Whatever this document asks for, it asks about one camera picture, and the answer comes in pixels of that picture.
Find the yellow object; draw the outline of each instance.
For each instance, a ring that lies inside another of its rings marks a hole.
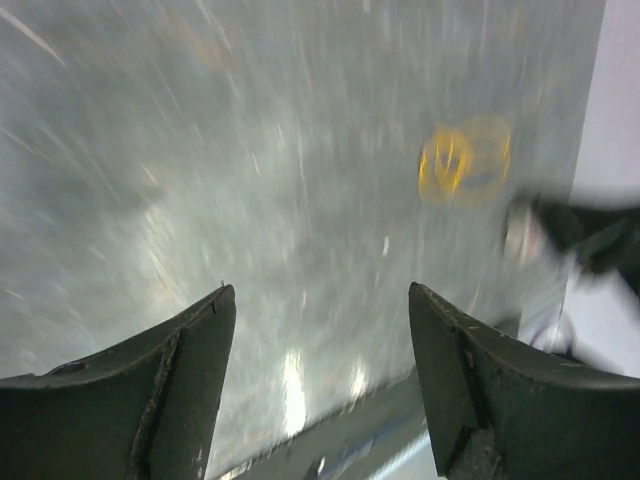
[[[498,115],[436,128],[420,157],[420,197],[474,204],[492,197],[509,172],[510,142],[511,129]]]

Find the dark floor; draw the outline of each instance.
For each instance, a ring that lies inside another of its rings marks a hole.
[[[212,475],[410,368],[410,281],[516,308],[504,207],[571,183],[603,4],[0,0],[0,375],[232,283]],[[425,140],[482,113],[503,188],[422,202]]]

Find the blurry black object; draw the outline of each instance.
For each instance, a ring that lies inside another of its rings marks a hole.
[[[409,314],[439,475],[640,478],[640,380],[540,352],[422,285]]]
[[[560,197],[522,194],[513,207],[528,208],[556,252],[575,253],[584,273],[598,275],[617,269],[639,294],[640,206],[588,208]]]
[[[234,296],[222,287],[107,350],[0,380],[0,478],[202,480]]]

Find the metallic surface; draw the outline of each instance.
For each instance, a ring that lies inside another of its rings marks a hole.
[[[233,283],[211,476],[407,370],[410,281],[510,310],[506,200],[571,182],[602,9],[0,0],[0,375]],[[423,204],[422,144],[483,113],[511,126],[506,185]]]

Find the yellow tape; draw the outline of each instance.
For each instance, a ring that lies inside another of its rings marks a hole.
[[[438,127],[420,156],[420,197],[473,204],[491,198],[507,178],[510,142],[509,125],[497,115]]]

